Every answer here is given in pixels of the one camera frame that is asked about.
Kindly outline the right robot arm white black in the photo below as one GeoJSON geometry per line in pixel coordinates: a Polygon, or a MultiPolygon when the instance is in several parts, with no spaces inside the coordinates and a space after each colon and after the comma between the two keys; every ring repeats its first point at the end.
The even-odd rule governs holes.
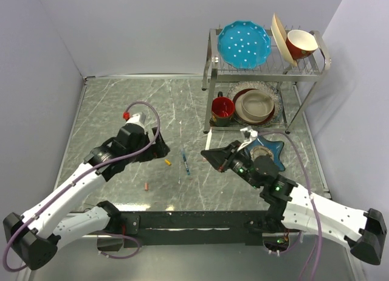
{"type": "Polygon", "coordinates": [[[224,148],[202,150],[201,155],[218,172],[231,170],[255,189],[270,207],[266,216],[272,231],[282,228],[320,235],[345,248],[359,260],[380,265],[387,227],[376,209],[347,207],[315,193],[280,174],[268,154],[253,157],[234,141],[224,148]]]}

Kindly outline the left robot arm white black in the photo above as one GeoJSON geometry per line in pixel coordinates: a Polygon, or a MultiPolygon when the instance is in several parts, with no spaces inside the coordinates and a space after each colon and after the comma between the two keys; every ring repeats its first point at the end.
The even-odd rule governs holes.
{"type": "Polygon", "coordinates": [[[106,184],[132,162],[165,157],[170,149],[160,127],[149,138],[141,123],[127,122],[116,136],[93,148],[73,174],[47,198],[22,215],[3,220],[6,258],[13,250],[31,270],[46,265],[63,246],[92,232],[114,234],[123,226],[122,213],[109,201],[98,203],[79,216],[66,219],[71,209],[94,189],[106,184]]]}

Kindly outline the blue pen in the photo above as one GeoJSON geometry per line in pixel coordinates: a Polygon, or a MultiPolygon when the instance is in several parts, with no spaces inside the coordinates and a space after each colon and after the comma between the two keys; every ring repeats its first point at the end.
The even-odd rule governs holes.
{"type": "Polygon", "coordinates": [[[190,169],[189,169],[189,166],[188,166],[187,157],[185,155],[185,151],[184,151],[183,148],[181,148],[181,155],[182,155],[182,159],[183,159],[183,162],[184,162],[184,165],[185,165],[185,170],[187,172],[187,175],[190,175],[190,169]]]}

